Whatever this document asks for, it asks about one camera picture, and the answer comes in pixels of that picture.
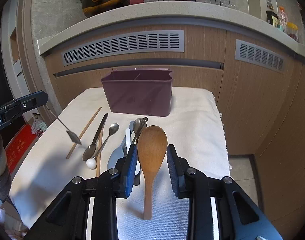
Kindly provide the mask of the grey plastic rice paddle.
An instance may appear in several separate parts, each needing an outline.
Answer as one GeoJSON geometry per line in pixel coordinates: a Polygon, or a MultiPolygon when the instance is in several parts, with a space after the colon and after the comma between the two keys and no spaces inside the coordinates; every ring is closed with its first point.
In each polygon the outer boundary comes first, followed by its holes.
{"type": "Polygon", "coordinates": [[[118,159],[123,158],[127,155],[127,148],[126,148],[126,140],[124,139],[120,146],[118,146],[110,155],[110,158],[107,163],[107,169],[114,168],[118,159]]]}

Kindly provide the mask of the wooden rice spoon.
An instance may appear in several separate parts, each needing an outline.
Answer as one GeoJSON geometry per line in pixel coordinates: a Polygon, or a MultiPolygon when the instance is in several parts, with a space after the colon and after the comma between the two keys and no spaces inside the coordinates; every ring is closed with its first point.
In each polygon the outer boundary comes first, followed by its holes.
{"type": "Polygon", "coordinates": [[[145,180],[144,220],[152,218],[153,182],[163,163],[167,146],[167,135],[159,126],[148,126],[138,139],[138,160],[145,180]]]}

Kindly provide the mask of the small steel spoon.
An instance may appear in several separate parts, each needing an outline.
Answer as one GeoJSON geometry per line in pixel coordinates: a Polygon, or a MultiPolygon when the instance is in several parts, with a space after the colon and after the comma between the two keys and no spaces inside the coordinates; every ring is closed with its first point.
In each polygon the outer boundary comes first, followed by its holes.
{"type": "Polygon", "coordinates": [[[108,142],[109,138],[116,134],[119,130],[119,124],[118,123],[112,123],[109,127],[109,131],[108,131],[108,137],[105,139],[105,141],[102,143],[102,145],[100,146],[99,150],[97,150],[97,152],[95,152],[95,154],[93,154],[92,159],[97,160],[98,155],[102,152],[102,150],[104,149],[106,143],[108,142]]]}

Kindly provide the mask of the black handled steel spoon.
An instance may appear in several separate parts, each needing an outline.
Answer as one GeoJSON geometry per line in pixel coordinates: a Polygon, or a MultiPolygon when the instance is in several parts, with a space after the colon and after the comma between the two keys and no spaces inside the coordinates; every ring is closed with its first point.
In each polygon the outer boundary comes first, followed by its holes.
{"type": "Polygon", "coordinates": [[[86,150],[84,151],[84,153],[82,155],[83,161],[87,161],[95,153],[95,151],[97,149],[97,142],[99,140],[100,133],[104,127],[107,117],[108,117],[108,113],[105,113],[105,115],[103,116],[101,123],[96,131],[96,134],[93,138],[92,143],[88,146],[88,148],[86,148],[86,150]]]}

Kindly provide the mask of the smiley handle steel spoon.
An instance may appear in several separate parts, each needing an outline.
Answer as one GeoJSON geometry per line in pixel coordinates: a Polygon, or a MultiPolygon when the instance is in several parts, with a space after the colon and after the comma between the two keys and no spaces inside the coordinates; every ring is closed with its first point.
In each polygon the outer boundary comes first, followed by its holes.
{"type": "Polygon", "coordinates": [[[132,139],[131,144],[136,144],[139,136],[143,129],[147,127],[148,117],[144,118],[137,118],[135,122],[133,123],[133,131],[135,133],[135,137],[132,139]]]}

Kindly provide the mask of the steel fork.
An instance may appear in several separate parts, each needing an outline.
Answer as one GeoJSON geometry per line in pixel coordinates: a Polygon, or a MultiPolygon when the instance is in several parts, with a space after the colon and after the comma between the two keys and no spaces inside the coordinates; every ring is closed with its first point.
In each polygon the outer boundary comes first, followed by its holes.
{"type": "Polygon", "coordinates": [[[74,132],[72,132],[47,105],[45,105],[45,107],[56,118],[56,120],[58,120],[64,126],[71,141],[75,144],[81,145],[81,140],[79,139],[79,137],[74,132]]]}

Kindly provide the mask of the maroon plastic utensil caddy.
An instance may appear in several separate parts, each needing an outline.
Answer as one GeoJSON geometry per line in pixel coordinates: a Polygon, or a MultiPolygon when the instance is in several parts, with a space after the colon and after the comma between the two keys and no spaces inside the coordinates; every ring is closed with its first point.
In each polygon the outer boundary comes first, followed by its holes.
{"type": "Polygon", "coordinates": [[[113,113],[166,117],[171,111],[172,71],[114,70],[101,79],[113,113]]]}

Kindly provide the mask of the long grey vent grille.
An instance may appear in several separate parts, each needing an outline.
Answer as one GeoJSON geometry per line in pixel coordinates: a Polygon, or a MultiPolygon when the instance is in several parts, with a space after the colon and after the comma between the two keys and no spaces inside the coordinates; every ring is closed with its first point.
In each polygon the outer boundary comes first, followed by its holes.
{"type": "Polygon", "coordinates": [[[64,66],[114,55],[146,52],[185,52],[184,31],[139,31],[101,38],[61,53],[64,66]]]}

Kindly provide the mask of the short grey vent grille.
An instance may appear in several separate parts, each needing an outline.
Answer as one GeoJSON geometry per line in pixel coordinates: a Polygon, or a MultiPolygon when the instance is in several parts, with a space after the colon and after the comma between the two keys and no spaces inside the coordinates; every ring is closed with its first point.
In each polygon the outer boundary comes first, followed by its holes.
{"type": "Polygon", "coordinates": [[[276,72],[284,70],[284,58],[266,48],[257,46],[255,44],[236,40],[235,59],[257,66],[261,66],[276,72]]]}

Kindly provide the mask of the dark sauce bottle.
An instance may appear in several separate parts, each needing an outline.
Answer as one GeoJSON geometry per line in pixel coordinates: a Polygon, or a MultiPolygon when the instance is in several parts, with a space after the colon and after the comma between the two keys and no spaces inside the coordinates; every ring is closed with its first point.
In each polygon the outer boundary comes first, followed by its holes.
{"type": "Polygon", "coordinates": [[[267,16],[267,22],[274,26],[274,27],[277,27],[278,26],[278,15],[271,11],[271,10],[267,10],[266,11],[266,16],[267,16]]]}

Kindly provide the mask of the yellow lid jar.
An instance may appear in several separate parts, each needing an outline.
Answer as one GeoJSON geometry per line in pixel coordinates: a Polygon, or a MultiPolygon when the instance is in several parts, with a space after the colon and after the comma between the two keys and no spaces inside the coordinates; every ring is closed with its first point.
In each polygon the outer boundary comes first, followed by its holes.
{"type": "Polygon", "coordinates": [[[298,42],[298,27],[291,22],[287,22],[287,35],[298,42]]]}

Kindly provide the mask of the orange capped clear bottle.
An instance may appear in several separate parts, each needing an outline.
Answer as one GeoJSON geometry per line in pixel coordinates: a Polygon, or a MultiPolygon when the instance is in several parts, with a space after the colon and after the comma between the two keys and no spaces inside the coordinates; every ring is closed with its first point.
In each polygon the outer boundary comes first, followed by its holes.
{"type": "Polygon", "coordinates": [[[287,32],[287,14],[285,12],[284,7],[279,6],[279,12],[278,12],[278,24],[280,25],[280,29],[286,33],[287,32]]]}

